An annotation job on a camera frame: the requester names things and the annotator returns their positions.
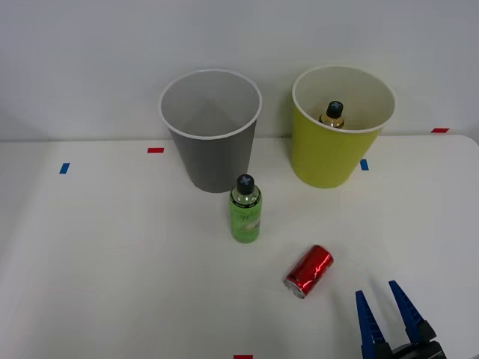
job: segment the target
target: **green bottle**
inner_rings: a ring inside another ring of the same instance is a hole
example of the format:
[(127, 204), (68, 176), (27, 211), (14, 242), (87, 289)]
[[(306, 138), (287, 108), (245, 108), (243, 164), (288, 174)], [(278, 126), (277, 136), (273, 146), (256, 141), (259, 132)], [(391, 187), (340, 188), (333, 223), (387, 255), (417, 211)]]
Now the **green bottle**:
[(241, 243), (253, 242), (260, 234), (263, 197), (249, 174), (238, 177), (230, 192), (231, 232)]

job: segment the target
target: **soda can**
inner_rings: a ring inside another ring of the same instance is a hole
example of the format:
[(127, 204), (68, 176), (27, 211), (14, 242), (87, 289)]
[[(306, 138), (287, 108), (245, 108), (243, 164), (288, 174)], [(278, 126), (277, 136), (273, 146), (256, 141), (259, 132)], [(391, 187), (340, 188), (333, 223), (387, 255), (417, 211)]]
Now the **soda can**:
[(284, 285), (304, 299), (335, 260), (320, 245), (314, 245), (284, 279)]

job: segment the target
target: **white table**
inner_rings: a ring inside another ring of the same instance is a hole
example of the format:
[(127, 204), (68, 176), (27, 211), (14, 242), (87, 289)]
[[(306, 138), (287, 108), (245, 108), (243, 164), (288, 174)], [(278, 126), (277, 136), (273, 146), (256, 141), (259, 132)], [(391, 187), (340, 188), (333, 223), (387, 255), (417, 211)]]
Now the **white table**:
[[(407, 342), (392, 279), (448, 358), (479, 353), (476, 143), (381, 137), (370, 170), (329, 190), (296, 178), (288, 143), (254, 142), (250, 245), (171, 141), (0, 144), (1, 357), (360, 358), (356, 290), (391, 347)], [(281, 280), (312, 244), (335, 264), (300, 300)]]

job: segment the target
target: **cup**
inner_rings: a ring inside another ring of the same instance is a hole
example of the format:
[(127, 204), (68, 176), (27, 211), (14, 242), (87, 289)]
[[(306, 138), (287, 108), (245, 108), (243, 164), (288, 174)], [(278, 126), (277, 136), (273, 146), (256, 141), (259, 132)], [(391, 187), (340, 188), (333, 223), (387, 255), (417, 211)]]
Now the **cup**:
[(248, 172), (261, 107), (257, 85), (228, 70), (193, 71), (164, 89), (159, 115), (196, 187), (226, 192)]
[[(393, 90), (376, 76), (346, 66), (315, 67), (293, 86), (292, 166), (301, 181), (320, 188), (346, 181), (394, 113)], [(318, 121), (328, 104), (344, 104), (344, 127)]]

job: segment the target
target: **blue tape marker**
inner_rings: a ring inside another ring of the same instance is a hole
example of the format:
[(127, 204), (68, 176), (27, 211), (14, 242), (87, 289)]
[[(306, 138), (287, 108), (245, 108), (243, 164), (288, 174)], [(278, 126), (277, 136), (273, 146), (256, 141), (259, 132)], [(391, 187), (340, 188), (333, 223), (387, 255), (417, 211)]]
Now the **blue tape marker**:
[(365, 159), (362, 159), (359, 163), (361, 164), (361, 169), (363, 171), (369, 171), (369, 167), (367, 166), (367, 161)]
[(61, 166), (60, 174), (66, 174), (67, 171), (68, 171), (69, 166), (70, 166), (70, 163), (64, 163), (64, 164)]

